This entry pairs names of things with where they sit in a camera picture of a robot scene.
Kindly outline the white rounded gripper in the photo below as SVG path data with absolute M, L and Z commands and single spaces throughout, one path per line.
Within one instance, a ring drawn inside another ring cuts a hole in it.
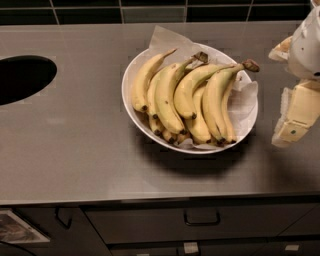
M 293 89 L 285 88 L 281 95 L 281 117 L 272 144 L 285 148 L 298 142 L 320 117 L 320 82 L 314 81 L 320 79 L 320 6 L 313 8 L 293 36 L 277 44 L 268 57 L 279 62 L 288 60 L 288 70 L 303 79 Z

